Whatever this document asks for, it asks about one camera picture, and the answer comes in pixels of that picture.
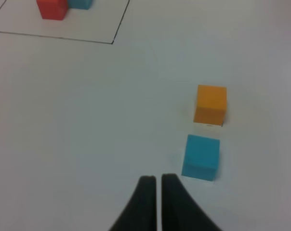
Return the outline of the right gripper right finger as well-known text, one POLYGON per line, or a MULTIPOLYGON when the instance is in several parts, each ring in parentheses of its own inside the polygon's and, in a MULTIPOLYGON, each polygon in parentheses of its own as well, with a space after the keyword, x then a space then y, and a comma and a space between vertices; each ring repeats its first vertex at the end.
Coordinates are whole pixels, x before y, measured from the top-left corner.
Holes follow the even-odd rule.
POLYGON ((220 230, 175 174, 164 174, 161 178, 161 223, 163 231, 220 230))

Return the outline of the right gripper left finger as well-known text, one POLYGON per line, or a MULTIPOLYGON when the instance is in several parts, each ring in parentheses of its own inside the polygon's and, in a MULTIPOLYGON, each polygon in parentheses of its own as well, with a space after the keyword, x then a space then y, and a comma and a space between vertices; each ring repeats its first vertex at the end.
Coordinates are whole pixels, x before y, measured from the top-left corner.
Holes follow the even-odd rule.
POLYGON ((157 189, 154 176, 141 176, 111 231, 156 231, 157 189))

